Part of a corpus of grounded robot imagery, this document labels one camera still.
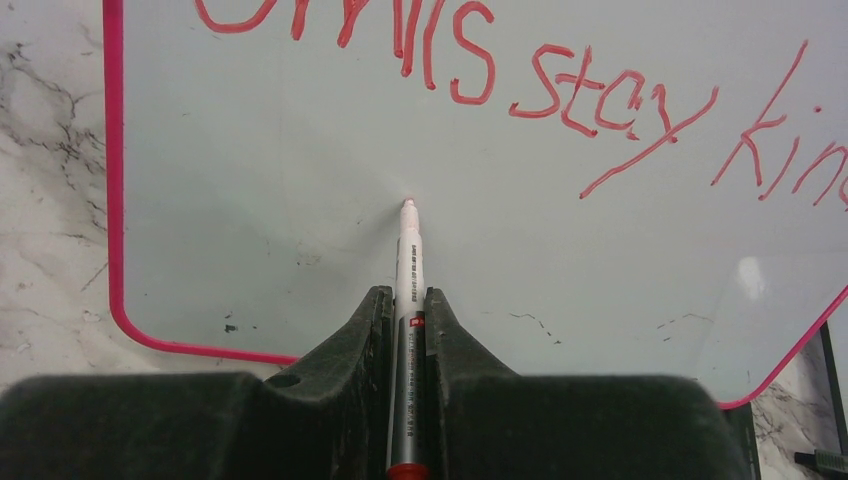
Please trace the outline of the pink framed whiteboard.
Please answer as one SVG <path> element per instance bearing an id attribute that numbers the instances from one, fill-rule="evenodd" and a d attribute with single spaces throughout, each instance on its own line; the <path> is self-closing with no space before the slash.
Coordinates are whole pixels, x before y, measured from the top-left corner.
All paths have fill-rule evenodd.
<path id="1" fill-rule="evenodd" d="M 847 302 L 843 1 L 107 1 L 110 309 L 288 364 L 390 284 L 513 370 L 758 395 Z"/>

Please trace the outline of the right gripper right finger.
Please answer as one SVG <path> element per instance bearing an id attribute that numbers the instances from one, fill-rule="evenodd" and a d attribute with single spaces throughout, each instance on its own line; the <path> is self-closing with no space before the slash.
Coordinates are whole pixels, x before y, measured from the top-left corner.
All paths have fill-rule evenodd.
<path id="1" fill-rule="evenodd" d="M 428 290 L 431 459 L 439 479 L 748 479 L 725 414 L 667 375 L 520 375 Z"/>

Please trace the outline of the red white marker pen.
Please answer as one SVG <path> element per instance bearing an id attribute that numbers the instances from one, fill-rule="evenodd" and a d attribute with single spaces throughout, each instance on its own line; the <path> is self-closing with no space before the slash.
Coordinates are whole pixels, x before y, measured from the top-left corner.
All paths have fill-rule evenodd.
<path id="1" fill-rule="evenodd" d="M 426 479 L 429 476 L 425 434 L 425 296 L 419 213 L 414 200 L 407 199 L 400 210 L 391 327 L 388 479 Z"/>

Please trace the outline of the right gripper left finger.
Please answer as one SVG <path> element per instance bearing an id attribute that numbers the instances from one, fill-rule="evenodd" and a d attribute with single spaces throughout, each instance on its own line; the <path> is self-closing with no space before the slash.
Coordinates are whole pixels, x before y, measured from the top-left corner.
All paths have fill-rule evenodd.
<path id="1" fill-rule="evenodd" d="M 388 287 L 267 378 L 247 372 L 40 376 L 1 398 L 5 479 L 378 479 Z"/>

